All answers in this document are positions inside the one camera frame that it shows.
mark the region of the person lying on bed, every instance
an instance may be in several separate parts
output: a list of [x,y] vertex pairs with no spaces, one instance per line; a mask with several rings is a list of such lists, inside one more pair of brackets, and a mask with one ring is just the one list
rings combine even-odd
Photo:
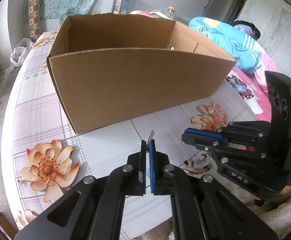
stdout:
[[247,35],[250,35],[256,41],[261,36],[260,31],[252,23],[249,23],[249,22],[246,22],[246,21],[234,20],[234,22],[231,24],[231,26],[243,31]]

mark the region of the white plastic bag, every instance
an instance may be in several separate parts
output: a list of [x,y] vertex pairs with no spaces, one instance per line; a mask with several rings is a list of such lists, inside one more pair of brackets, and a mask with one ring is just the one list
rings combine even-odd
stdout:
[[30,39],[22,39],[14,48],[10,56],[10,62],[16,67],[21,67],[33,45],[34,42]]

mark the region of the black hair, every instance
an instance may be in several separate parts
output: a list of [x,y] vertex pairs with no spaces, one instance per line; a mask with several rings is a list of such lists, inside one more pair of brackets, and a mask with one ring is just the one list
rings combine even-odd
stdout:
[[256,37],[256,41],[257,41],[258,39],[260,39],[261,33],[257,28],[254,28],[252,30],[256,32],[255,37]]
[[255,33],[256,33],[255,34],[256,40],[260,39],[261,33],[260,33],[260,31],[257,29],[257,27],[253,23],[246,22],[246,21],[234,21],[233,23],[231,23],[231,26],[234,27],[234,26],[239,25],[239,24],[249,26],[252,31],[255,31]]

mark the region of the orange flower print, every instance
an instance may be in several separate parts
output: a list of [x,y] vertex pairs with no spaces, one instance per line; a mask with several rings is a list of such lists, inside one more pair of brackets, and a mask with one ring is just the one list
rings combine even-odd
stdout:
[[228,116],[219,105],[210,102],[207,105],[199,105],[196,109],[200,114],[189,118],[196,129],[216,131],[226,126]]

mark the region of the lotus flower print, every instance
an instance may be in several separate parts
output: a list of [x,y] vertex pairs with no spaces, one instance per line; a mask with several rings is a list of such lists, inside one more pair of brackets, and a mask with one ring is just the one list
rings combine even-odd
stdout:
[[195,128],[216,131],[226,126],[228,116],[219,105],[210,102],[207,105],[198,105],[196,109],[200,114],[189,118]]
[[79,163],[73,167],[69,158],[73,152],[72,146],[62,150],[59,140],[51,143],[39,143],[32,150],[27,149],[30,167],[21,170],[24,180],[31,182],[34,191],[43,191],[44,202],[55,202],[62,195],[61,188],[69,187],[79,172]]

